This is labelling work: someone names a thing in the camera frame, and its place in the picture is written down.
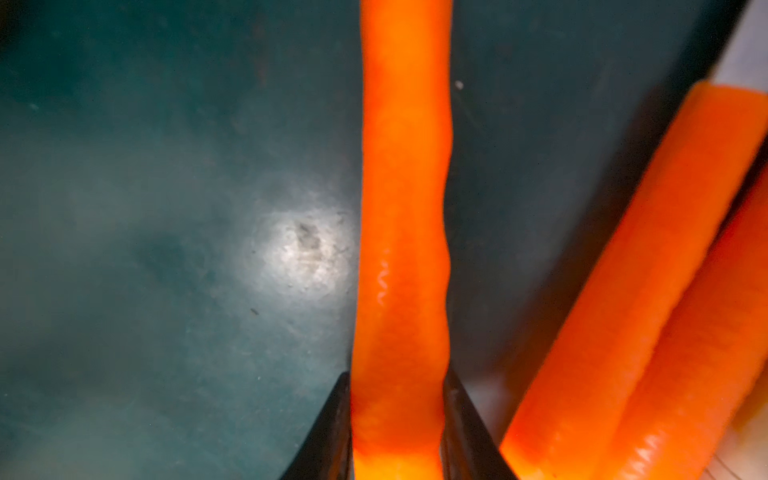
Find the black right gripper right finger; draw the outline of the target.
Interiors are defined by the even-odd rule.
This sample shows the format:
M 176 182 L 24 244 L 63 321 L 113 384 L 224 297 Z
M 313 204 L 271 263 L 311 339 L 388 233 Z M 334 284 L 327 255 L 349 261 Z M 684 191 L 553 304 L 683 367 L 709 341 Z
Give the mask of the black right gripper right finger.
M 449 365 L 443 387 L 445 479 L 517 480 L 495 445 L 459 376 Z

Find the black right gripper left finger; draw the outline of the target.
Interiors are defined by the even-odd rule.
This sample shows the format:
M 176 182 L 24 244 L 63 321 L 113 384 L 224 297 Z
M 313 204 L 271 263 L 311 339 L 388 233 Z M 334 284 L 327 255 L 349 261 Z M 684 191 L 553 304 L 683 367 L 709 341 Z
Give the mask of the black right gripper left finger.
M 280 480 L 353 478 L 350 375 L 342 373 Z

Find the orange handle sickle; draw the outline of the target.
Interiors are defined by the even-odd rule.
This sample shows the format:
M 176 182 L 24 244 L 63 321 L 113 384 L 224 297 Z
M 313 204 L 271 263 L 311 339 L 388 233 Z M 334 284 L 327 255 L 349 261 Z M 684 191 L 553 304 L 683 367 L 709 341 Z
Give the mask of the orange handle sickle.
M 358 479 L 439 479 L 450 358 L 449 1 L 364 1 L 351 429 Z
M 674 309 L 597 479 L 697 479 L 767 358 L 767 174 Z

